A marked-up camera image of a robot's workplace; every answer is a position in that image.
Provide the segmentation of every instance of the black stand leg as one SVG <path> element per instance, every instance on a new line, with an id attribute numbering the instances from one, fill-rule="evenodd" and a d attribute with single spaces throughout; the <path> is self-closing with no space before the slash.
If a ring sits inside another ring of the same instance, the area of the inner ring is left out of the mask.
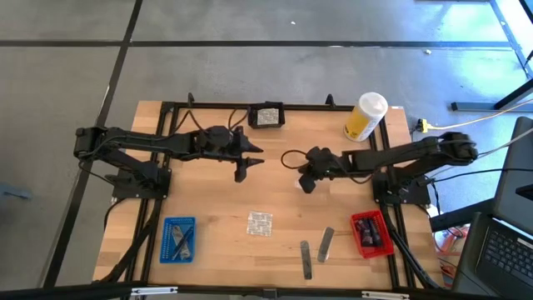
<path id="1" fill-rule="evenodd" d="M 443 213 L 440 216 L 430 218 L 431 231 L 438 232 L 455 226 L 465 225 L 472 221 L 474 213 L 492 213 L 494 199 L 485 200 L 472 204 L 453 212 Z"/>
<path id="2" fill-rule="evenodd" d="M 454 102 L 451 104 L 453 111 L 470 111 L 470 112 L 494 112 L 504 110 L 512 107 L 520 100 L 526 98 L 533 93 L 533 79 L 524 83 L 521 87 L 505 96 L 499 102 L 496 103 L 483 103 L 483 102 Z M 533 104 L 523 105 L 513 112 L 517 113 L 533 113 Z"/>

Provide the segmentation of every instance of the laptop keyboard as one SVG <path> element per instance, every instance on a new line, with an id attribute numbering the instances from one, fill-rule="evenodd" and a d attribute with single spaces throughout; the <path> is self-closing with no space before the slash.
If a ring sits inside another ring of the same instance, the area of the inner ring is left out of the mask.
<path id="1" fill-rule="evenodd" d="M 492 228 L 483 259 L 533 286 L 533 250 Z"/>

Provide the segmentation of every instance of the yellow connector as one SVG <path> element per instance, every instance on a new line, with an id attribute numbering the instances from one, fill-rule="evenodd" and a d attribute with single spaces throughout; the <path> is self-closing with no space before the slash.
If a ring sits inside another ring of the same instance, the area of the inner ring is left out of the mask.
<path id="1" fill-rule="evenodd" d="M 421 133 L 427 133 L 429 129 L 429 124 L 427 123 L 426 119 L 418 119 L 418 123 L 416 124 L 415 130 L 421 132 Z"/>

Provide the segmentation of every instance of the white lid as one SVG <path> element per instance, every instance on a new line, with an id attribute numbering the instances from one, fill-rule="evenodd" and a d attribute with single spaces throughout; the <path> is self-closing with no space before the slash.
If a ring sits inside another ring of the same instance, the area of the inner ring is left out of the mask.
<path id="1" fill-rule="evenodd" d="M 389 104 L 377 92 L 366 92 L 359 98 L 359 108 L 373 117 L 382 117 L 389 108 Z"/>

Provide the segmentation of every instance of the bracket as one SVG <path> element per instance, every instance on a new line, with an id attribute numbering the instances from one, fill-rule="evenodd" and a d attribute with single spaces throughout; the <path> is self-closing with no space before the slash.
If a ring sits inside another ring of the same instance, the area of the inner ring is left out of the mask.
<path id="1" fill-rule="evenodd" d="M 329 105 L 330 108 L 335 108 L 336 107 L 335 100 L 333 100 L 333 95 L 327 94 L 326 105 Z"/>
<path id="2" fill-rule="evenodd" d="M 165 199 L 170 188 L 170 168 L 158 168 L 158 184 L 155 187 L 146 185 L 137 180 L 134 174 L 118 170 L 118 175 L 106 175 L 106 179 L 113 182 L 114 189 L 112 195 L 118 199 L 140 198 L 140 199 Z"/>
<path id="3" fill-rule="evenodd" d="M 378 172 L 374 175 L 372 180 L 372 191 L 374 192 L 374 197 L 376 198 L 375 200 L 377 203 L 422 205 L 431 203 L 427 187 L 419 186 L 416 179 L 412 180 L 409 186 L 399 190 L 399 196 L 395 195 L 391 191 L 385 172 Z"/>
<path id="4" fill-rule="evenodd" d="M 192 108 L 192 104 L 195 102 L 192 92 L 187 94 L 187 107 Z"/>
<path id="5" fill-rule="evenodd" d="M 263 289 L 263 298 L 265 299 L 276 299 L 277 298 L 277 289 L 274 288 L 264 288 Z"/>

